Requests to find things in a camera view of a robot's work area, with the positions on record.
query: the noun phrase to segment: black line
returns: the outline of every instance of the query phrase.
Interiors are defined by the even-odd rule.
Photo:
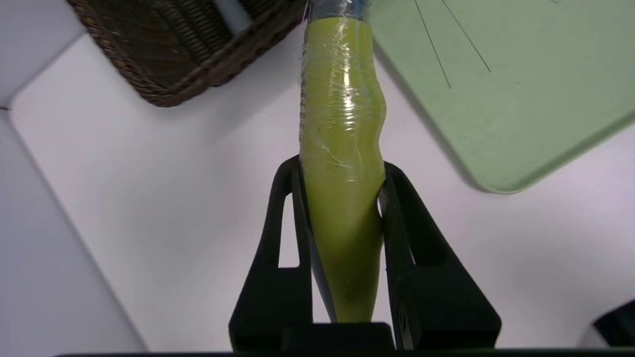
[[[481,56],[481,53],[476,48],[476,45],[472,42],[472,39],[470,38],[470,36],[467,35],[467,32],[465,31],[463,26],[461,26],[461,23],[458,21],[457,17],[454,15],[452,10],[450,10],[450,7],[448,6],[448,4],[445,3],[445,0],[441,0],[441,2],[445,5],[445,8],[448,9],[448,12],[450,13],[450,15],[452,15],[452,18],[454,18],[454,21],[456,21],[456,23],[457,23],[458,27],[461,29],[461,31],[463,31],[463,34],[465,35],[467,40],[470,41],[470,44],[472,45],[472,48],[474,48],[474,51],[476,51],[476,54],[478,55],[478,57],[480,57],[481,61],[483,61],[483,64],[485,65],[485,68],[487,68],[487,71],[489,73],[491,73],[490,66],[487,65],[487,62],[485,62],[485,59],[483,58],[483,56]]]
[[[434,42],[432,42],[432,37],[430,37],[430,32],[428,31],[428,26],[425,25],[425,20],[423,14],[421,14],[421,9],[419,8],[419,3],[415,0],[415,5],[417,5],[417,11],[419,11],[419,16],[421,17],[421,22],[424,23],[425,33],[428,34],[428,38],[430,39],[430,44],[432,45],[432,49],[434,50],[435,56],[437,56],[437,61],[439,62],[439,67],[441,68],[441,72],[443,72],[443,77],[445,77],[445,81],[448,83],[448,88],[452,89],[450,86],[450,81],[448,80],[448,75],[445,74],[445,70],[443,69],[443,64],[441,64],[441,59],[439,58],[439,53],[437,53],[436,48],[434,47]]]

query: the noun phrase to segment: white surface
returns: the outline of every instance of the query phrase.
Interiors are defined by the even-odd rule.
[[[271,180],[298,151],[299,53],[294,32],[228,85],[158,109],[83,37],[15,100],[17,130],[151,349],[229,348]],[[635,297],[635,127],[497,196],[462,180],[381,66],[378,76],[384,158],[501,315],[499,347],[574,346]],[[386,320],[385,291],[378,299]]]
[[[144,350],[0,111],[0,356]]]
[[[0,106],[83,31],[65,0],[0,0]]]

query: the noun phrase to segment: black object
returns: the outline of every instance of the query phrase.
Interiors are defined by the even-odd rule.
[[[635,346],[635,300],[602,316],[593,326],[611,347]]]
[[[385,169],[380,201],[396,347],[493,347],[500,331],[498,314],[452,252],[406,175],[389,163]],[[300,266],[278,268],[284,199],[289,193],[293,196]],[[296,156],[283,163],[274,178],[260,245],[229,323],[235,351],[296,346],[292,341],[283,343],[283,336],[298,336],[298,330],[311,329],[312,234],[304,197]],[[329,328],[342,327],[326,325],[319,331],[328,335]],[[380,327],[358,324],[355,328],[370,332]],[[323,345],[329,341],[321,340]]]

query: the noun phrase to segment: white table surface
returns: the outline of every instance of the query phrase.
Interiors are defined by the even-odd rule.
[[[230,349],[271,180],[298,152],[300,43],[296,30],[229,84],[160,109],[84,36],[13,102],[13,124],[155,351]],[[575,346],[594,318],[635,298],[635,127],[525,192],[488,194],[381,65],[378,76],[384,158],[497,309],[498,347]],[[387,306],[384,282],[376,320],[389,322]]]

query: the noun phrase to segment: wicker basket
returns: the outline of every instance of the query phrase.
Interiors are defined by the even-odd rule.
[[[212,0],[68,0],[97,45],[150,103],[181,104],[225,84],[302,20],[307,0],[240,0],[233,36]]]

